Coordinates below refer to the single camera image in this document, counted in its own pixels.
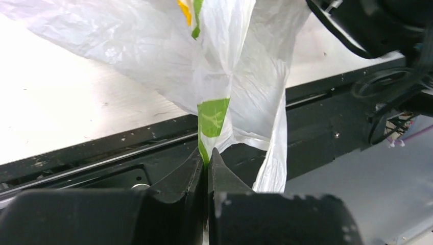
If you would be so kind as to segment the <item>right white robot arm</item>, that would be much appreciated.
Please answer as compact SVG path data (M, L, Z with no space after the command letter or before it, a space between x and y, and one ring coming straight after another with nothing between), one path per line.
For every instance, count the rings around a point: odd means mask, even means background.
M404 128L381 135L391 111L432 116L432 1L308 1L308 7L341 44L364 59L399 52L404 67L387 68L354 82L352 95L378 109L368 117L368 141L376 145Z

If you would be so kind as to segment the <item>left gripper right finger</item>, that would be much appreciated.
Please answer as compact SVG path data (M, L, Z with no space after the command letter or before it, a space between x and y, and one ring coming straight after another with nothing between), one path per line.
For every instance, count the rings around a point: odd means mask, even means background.
M330 194L258 193L213 149L208 164L210 244L362 244L344 202Z

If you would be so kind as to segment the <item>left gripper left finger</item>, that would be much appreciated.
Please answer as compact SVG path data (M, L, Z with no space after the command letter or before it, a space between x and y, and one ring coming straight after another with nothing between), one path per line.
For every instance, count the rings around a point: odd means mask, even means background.
M202 244L198 150L145 190L33 189L1 214L1 244Z

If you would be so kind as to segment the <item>white plastic bag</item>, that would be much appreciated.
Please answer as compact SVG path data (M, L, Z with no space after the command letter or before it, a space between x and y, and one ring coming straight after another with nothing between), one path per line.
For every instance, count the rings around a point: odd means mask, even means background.
M198 147L266 152L253 183L283 192L285 86L305 1L1 1L1 13L111 65L198 117Z

